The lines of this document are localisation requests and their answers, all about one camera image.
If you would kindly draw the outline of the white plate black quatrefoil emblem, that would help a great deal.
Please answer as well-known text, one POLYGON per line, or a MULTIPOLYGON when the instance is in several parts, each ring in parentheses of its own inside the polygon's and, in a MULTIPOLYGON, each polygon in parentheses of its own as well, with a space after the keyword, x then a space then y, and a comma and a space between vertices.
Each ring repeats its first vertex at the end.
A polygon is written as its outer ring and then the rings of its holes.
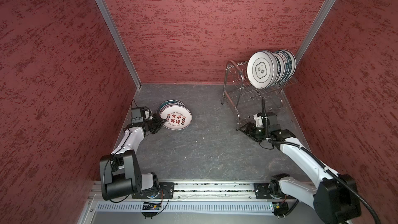
POLYGON ((251 56, 247 65, 247 77, 255 88, 267 88, 274 82, 275 62, 275 57, 267 50, 256 52, 251 56))

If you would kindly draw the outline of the white plate red black characters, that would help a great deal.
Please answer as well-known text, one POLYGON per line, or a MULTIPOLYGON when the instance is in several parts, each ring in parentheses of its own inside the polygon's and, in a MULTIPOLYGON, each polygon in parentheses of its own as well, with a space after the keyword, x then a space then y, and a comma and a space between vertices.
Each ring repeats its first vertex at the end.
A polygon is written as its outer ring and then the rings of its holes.
POLYGON ((169 130, 182 130, 187 128, 192 122, 191 112, 179 105, 167 106, 161 110, 160 117, 166 122, 163 126, 169 130))

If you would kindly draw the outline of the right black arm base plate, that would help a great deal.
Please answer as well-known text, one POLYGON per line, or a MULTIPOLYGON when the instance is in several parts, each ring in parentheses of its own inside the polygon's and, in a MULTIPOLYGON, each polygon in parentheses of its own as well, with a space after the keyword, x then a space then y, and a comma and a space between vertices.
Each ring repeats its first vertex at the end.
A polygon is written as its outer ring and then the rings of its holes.
POLYGON ((292 196, 282 196, 281 198, 273 198, 269 191, 269 183, 254 183, 254 193, 256 195, 257 200, 269 200, 282 202, 283 200, 287 201, 295 201, 296 198, 292 196))

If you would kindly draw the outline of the white plate green red rim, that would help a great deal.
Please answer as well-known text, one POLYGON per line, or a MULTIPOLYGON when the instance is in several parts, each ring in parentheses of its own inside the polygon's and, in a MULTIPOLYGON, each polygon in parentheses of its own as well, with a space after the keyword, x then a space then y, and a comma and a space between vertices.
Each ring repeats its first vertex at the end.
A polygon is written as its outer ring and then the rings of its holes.
POLYGON ((157 108, 157 115, 160 115, 161 111, 162 111, 165 107, 167 107, 167 106, 169 106, 169 105, 178 105, 178 106, 185 107, 185 105, 183 104, 182 101, 179 101, 179 100, 167 100, 167 101, 165 101, 165 102, 162 102, 162 103, 158 106, 158 108, 157 108))

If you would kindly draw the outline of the chrome wire dish rack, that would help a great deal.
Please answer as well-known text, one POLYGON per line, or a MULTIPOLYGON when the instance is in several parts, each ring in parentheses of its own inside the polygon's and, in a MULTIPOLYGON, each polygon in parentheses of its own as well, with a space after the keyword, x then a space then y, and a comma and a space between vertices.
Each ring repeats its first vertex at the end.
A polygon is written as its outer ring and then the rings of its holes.
POLYGON ((297 79, 292 77, 287 82, 258 89, 248 79, 247 66, 247 61, 239 63, 228 61, 223 82, 221 103, 228 103, 234 113, 237 130, 253 121, 254 115, 262 111, 263 99, 267 112, 280 111, 287 101, 283 96, 283 90, 297 83, 297 79))

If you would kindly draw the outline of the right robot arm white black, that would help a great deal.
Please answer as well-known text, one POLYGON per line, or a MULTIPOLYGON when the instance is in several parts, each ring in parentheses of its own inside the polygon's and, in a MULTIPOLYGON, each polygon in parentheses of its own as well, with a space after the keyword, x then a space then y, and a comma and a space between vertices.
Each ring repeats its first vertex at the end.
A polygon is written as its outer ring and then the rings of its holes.
POLYGON ((311 184, 306 184, 286 173, 275 175, 266 191, 273 199, 291 196, 314 209, 325 224, 342 224, 361 216, 355 180, 325 165, 291 131, 281 130, 279 125, 258 128, 255 123, 248 123, 240 132, 258 144, 270 143, 311 180, 311 184))

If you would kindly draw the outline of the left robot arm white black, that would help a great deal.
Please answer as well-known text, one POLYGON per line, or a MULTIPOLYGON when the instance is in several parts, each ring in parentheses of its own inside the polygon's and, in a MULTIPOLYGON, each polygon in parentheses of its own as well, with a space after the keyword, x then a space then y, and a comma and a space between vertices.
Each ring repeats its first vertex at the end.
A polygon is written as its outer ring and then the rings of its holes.
POLYGON ((142 173, 136 153, 146 134, 156 134, 165 122, 165 119, 154 116, 124 128, 124 137, 120 144, 99 162, 104 200, 116 203, 117 198, 127 198, 135 194, 146 194, 149 198, 155 198, 162 192, 155 173, 142 173))

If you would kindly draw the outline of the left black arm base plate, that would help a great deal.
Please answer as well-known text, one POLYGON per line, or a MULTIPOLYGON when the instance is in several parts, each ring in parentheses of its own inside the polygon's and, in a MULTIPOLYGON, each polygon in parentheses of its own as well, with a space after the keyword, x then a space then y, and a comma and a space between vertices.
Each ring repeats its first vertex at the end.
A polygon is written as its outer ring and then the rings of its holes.
POLYGON ((160 182, 158 188, 147 189, 131 196, 132 199, 168 200, 173 199, 175 183, 160 182))

